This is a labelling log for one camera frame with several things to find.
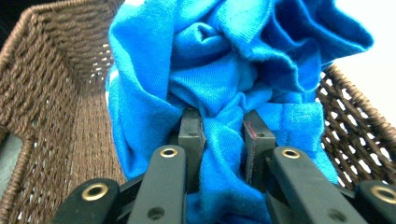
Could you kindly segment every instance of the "blue towel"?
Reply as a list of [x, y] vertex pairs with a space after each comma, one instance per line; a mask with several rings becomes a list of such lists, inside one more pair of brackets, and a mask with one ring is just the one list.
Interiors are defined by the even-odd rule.
[[333, 0], [126, 0], [109, 30], [106, 81], [122, 171], [144, 173], [153, 150], [199, 109], [207, 138], [189, 223], [270, 223], [265, 195], [242, 177], [242, 119], [257, 110], [280, 146], [304, 150], [333, 183], [320, 146], [320, 72], [373, 44]]

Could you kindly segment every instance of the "metal grommet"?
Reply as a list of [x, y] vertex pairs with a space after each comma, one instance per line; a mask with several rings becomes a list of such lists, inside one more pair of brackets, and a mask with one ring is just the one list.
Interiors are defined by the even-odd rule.
[[300, 153], [294, 149], [291, 148], [285, 148], [282, 150], [282, 155], [284, 157], [290, 158], [290, 159], [298, 159], [300, 158]]
[[172, 158], [177, 155], [177, 150], [171, 147], [165, 148], [161, 151], [161, 156], [165, 158]]
[[386, 203], [396, 204], [396, 192], [393, 189], [385, 188], [382, 186], [374, 186], [371, 188], [371, 192], [375, 197]]
[[85, 201], [96, 201], [105, 196], [108, 192], [108, 186], [104, 183], [91, 184], [82, 191], [82, 199]]

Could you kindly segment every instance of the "wicker rim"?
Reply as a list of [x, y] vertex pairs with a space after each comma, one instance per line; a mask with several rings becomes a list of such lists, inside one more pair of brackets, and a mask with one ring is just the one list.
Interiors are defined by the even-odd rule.
[[[11, 31], [8, 39], [4, 43], [3, 47], [0, 50], [0, 68], [4, 67], [6, 63], [11, 63], [9, 61], [3, 60], [3, 59], [10, 59], [12, 58], [10, 55], [16, 47], [18, 46], [18, 43], [20, 43], [22, 36], [21, 34], [23, 31], [27, 29], [27, 25], [29, 23], [29, 20], [32, 18], [34, 13], [40, 13], [40, 12], [45, 12], [48, 10], [48, 8], [67, 8], [67, 7], [72, 7], [80, 4], [84, 4], [87, 2], [97, 2], [97, 0], [69, 0], [69, 1], [63, 1], [63, 2], [54, 2], [54, 3], [47, 3], [47, 4], [42, 4], [38, 6], [33, 6], [33, 7], [28, 7], [26, 8], [22, 14], [20, 19], [18, 20], [17, 24], [15, 25], [14, 29]], [[105, 0], [105, 2], [108, 2], [110, 5], [113, 5], [113, 11], [117, 11], [119, 5], [123, 2], [123, 0], [117, 0], [117, 1], [108, 1]]]
[[[370, 100], [364, 96], [364, 94], [358, 90], [358, 88], [344, 75], [340, 68], [332, 64], [326, 69], [326, 74], [333, 78], [341, 88], [346, 88], [348, 94], [355, 100], [357, 106], [359, 106], [369, 117], [370, 124], [373, 130], [375, 130], [383, 139], [396, 146], [396, 129], [380, 114], [380, 112], [372, 106]], [[393, 160], [396, 160], [395, 148], [389, 149], [390, 156]]]

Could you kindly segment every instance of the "crumpled fabric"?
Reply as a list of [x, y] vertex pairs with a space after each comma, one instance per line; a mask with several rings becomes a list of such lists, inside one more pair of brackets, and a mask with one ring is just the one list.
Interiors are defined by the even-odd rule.
[[280, 146], [308, 154], [333, 183], [320, 145], [320, 72], [366, 51], [369, 33], [332, 0], [126, 0], [109, 30], [108, 111], [122, 171], [146, 171], [183, 109], [203, 117], [200, 190], [188, 223], [271, 223], [265, 195], [244, 182], [244, 114], [255, 109]]

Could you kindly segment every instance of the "wicker basket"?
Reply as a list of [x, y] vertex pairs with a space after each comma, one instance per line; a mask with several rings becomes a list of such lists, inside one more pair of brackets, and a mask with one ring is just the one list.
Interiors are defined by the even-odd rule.
[[[112, 64], [108, 26], [117, 1], [75, 0], [27, 9], [0, 53], [0, 142], [23, 142], [0, 204], [1, 223], [48, 223], [87, 179], [124, 182], [104, 95]], [[322, 144], [340, 182], [396, 183], [396, 131], [333, 65], [318, 98], [326, 110]]]

